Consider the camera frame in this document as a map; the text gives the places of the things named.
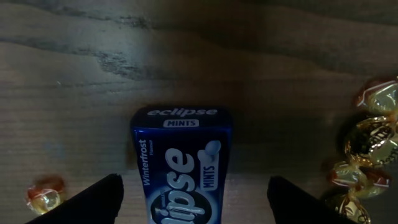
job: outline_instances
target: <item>eclipse mints package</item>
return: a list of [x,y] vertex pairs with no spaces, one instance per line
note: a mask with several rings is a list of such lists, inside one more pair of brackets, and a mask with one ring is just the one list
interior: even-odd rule
[[232,119],[215,107],[148,107],[132,119],[148,223],[220,224]]

